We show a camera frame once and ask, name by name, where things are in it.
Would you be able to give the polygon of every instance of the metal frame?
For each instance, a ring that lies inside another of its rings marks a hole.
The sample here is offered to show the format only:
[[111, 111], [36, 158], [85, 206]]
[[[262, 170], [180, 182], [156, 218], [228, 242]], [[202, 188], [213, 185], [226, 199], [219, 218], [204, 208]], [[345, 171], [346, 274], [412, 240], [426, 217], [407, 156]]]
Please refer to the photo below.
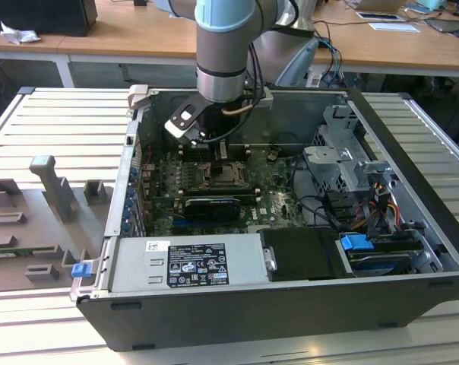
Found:
[[[71, 75], [69, 63], [71, 62], [93, 62], [93, 63], [125, 63], [136, 65], [196, 65], [195, 58], [179, 57], [152, 57], [152, 56], [111, 56], [111, 55], [90, 55], [76, 53], [52, 53], [52, 52], [21, 52], [21, 51], [0, 51], [0, 59], [25, 59], [32, 61], [54, 62], [59, 71], [63, 87], [75, 87]], [[326, 64], [316, 63], [310, 70], [313, 77], [309, 77], [309, 83], [314, 82], [322, 75], [327, 68]], [[448, 76], [459, 78], [459, 70], [436, 69], [417, 67], [391, 67], [371, 65], [347, 65], [341, 66], [343, 72], [365, 72], [369, 74], [390, 74], [390, 75], [420, 75], [420, 76]]]

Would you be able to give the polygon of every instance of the desk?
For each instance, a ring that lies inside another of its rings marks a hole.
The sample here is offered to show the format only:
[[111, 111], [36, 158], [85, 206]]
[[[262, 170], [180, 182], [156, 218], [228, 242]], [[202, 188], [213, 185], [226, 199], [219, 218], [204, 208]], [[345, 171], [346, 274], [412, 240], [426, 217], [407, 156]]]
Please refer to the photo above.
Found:
[[[134, 7], [131, 2], [97, 0], [97, 10], [97, 23], [88, 37], [41, 35], [42, 41], [20, 46], [0, 37], [0, 59], [53, 61], [65, 87], [74, 87], [69, 62], [195, 64], [192, 22], [169, 18], [153, 4]], [[314, 19], [362, 21], [343, 1], [335, 0], [318, 8]], [[425, 24], [417, 28], [421, 33], [373, 30], [368, 24], [331, 26], [331, 38], [343, 55], [342, 71], [459, 77], [459, 38]], [[318, 30], [326, 34], [323, 24]], [[322, 70], [329, 61], [329, 52], [320, 49], [315, 69]]]

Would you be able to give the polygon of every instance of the robotic arm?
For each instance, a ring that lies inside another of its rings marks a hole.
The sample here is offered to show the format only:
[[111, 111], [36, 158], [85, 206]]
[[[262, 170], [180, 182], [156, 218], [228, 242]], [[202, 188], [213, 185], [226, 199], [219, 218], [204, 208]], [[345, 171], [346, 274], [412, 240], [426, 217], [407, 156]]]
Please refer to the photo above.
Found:
[[[155, 0], [160, 10], [197, 23], [199, 93], [186, 100], [165, 124], [172, 135], [185, 136], [196, 144], [204, 141], [208, 129], [214, 136], [220, 133], [218, 125], [238, 123], [239, 114], [228, 116], [222, 110], [241, 108], [248, 47], [277, 23], [285, 1]], [[204, 115], [213, 126], [201, 127], [198, 119]]]

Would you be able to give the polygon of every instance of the blue latch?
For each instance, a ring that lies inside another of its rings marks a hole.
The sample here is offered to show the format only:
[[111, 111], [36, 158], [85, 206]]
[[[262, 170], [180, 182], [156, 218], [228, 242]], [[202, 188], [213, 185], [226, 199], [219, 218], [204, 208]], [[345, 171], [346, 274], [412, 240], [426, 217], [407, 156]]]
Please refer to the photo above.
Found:
[[373, 243], [366, 239], [365, 234], [347, 234], [341, 238], [341, 245], [345, 251], [348, 249], [374, 249]]
[[72, 266], [71, 276], [73, 278], [90, 278], [92, 267], [92, 262], [80, 262], [79, 264], [74, 264]]

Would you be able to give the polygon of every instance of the warning label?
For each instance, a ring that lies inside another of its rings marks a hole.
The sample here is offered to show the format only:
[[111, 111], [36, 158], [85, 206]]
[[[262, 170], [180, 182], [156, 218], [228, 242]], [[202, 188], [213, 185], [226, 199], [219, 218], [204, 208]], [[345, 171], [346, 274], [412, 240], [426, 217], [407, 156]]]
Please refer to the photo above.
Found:
[[169, 246], [167, 285], [199, 287], [230, 283], [224, 243]]

